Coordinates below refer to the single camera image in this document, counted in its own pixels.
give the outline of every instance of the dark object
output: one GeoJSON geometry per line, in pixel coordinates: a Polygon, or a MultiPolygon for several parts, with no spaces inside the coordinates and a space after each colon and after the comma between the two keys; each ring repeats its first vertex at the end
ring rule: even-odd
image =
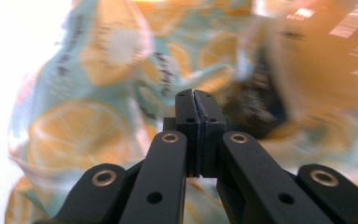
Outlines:
{"type": "Polygon", "coordinates": [[[59,214],[36,223],[182,223],[187,177],[217,178],[231,223],[358,223],[358,188],[338,172],[306,165],[285,172],[247,133],[228,132],[212,97],[176,96],[144,161],[127,171],[89,169],[59,214]]]}

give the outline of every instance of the crumpled cloth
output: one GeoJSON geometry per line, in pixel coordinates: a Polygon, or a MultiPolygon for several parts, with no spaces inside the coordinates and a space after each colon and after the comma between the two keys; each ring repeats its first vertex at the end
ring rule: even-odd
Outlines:
{"type": "MultiPolygon", "coordinates": [[[[97,164],[142,160],[177,92],[224,105],[255,68],[263,22],[251,13],[248,0],[73,1],[59,50],[25,77],[13,107],[9,154],[24,178],[6,223],[54,217],[97,164]]],[[[289,171],[317,162],[358,184],[358,110],[287,122],[260,143],[289,171]]],[[[228,223],[214,184],[187,181],[185,223],[228,223]]]]}

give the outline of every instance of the white background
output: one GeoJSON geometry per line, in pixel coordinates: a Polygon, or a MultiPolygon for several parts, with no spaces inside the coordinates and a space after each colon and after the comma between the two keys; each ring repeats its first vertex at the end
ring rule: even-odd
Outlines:
{"type": "Polygon", "coordinates": [[[27,70],[51,54],[69,0],[0,0],[0,223],[21,169],[7,157],[11,108],[27,70]]]}

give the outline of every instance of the metal screw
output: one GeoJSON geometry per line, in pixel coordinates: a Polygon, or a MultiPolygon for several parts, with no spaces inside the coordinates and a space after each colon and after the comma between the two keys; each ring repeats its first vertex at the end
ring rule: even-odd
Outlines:
{"type": "Polygon", "coordinates": [[[236,142],[236,143],[246,143],[248,141],[248,139],[246,138],[245,135],[240,134],[240,133],[234,133],[232,134],[229,139],[231,139],[231,141],[236,142]]]}
{"type": "Polygon", "coordinates": [[[179,136],[174,133],[167,133],[162,136],[162,141],[166,143],[174,143],[179,140],[179,136]]]}
{"type": "Polygon", "coordinates": [[[312,177],[314,181],[327,187],[338,186],[338,180],[336,179],[336,177],[323,170],[313,170],[312,172],[310,172],[310,177],[312,177]]]}
{"type": "Polygon", "coordinates": [[[102,170],[92,177],[92,184],[97,187],[105,187],[116,180],[116,172],[111,170],[102,170]]]}

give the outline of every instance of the screw hole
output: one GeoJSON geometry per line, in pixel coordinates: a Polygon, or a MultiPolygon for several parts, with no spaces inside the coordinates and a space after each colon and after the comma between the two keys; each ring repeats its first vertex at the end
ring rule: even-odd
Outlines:
{"type": "Polygon", "coordinates": [[[280,193],[278,195],[278,198],[282,203],[286,203],[286,204],[295,203],[295,199],[290,194],[287,193],[280,193]]]}
{"type": "Polygon", "coordinates": [[[174,133],[167,133],[162,136],[162,141],[166,143],[174,143],[179,139],[179,136],[174,133]]]}
{"type": "Polygon", "coordinates": [[[114,171],[102,170],[92,177],[91,182],[94,186],[105,187],[112,184],[116,180],[116,177],[117,175],[114,171]]]}
{"type": "Polygon", "coordinates": [[[162,195],[159,192],[152,192],[147,195],[146,199],[148,203],[160,203],[162,201],[162,195]]]}
{"type": "Polygon", "coordinates": [[[246,136],[236,133],[236,134],[232,134],[230,136],[231,141],[236,142],[236,143],[245,143],[248,141],[248,139],[246,138],[246,136]]]}
{"type": "Polygon", "coordinates": [[[310,172],[310,177],[319,184],[327,187],[336,187],[339,184],[335,176],[323,170],[313,170],[310,172]]]}

